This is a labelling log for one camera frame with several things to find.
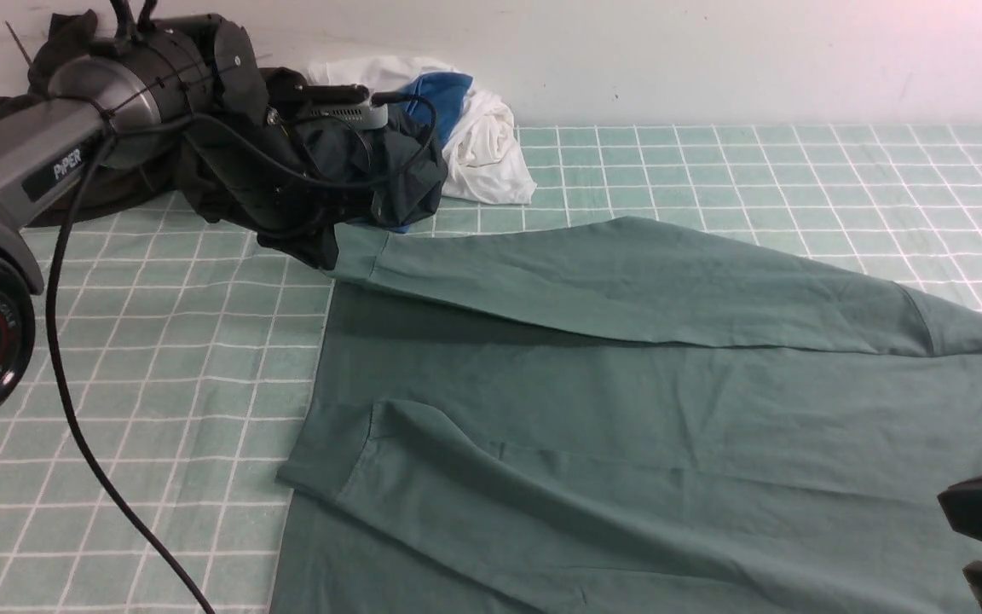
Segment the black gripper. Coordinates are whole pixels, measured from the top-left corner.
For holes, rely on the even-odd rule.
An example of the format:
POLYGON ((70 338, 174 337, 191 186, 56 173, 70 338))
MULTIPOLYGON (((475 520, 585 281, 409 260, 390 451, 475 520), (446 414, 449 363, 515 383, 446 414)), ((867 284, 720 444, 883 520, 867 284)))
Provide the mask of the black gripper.
POLYGON ((348 154, 312 153, 297 128, 317 101, 339 100, 347 89, 313 93, 303 75, 285 67, 265 67, 253 84, 264 101, 257 118, 218 102, 188 121, 181 136, 196 163, 179 171, 176 183, 207 222, 249 229, 262 247, 332 269, 335 227, 370 217, 372 188, 326 178, 321 163, 344 164, 348 154))

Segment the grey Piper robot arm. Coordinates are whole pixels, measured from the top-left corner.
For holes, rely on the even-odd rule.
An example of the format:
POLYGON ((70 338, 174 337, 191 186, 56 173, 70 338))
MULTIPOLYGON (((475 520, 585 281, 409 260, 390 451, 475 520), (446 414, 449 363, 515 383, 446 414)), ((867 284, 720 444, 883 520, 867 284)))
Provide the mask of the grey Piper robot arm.
POLYGON ((0 97, 0 613, 982 613, 982 125, 153 7, 0 97))

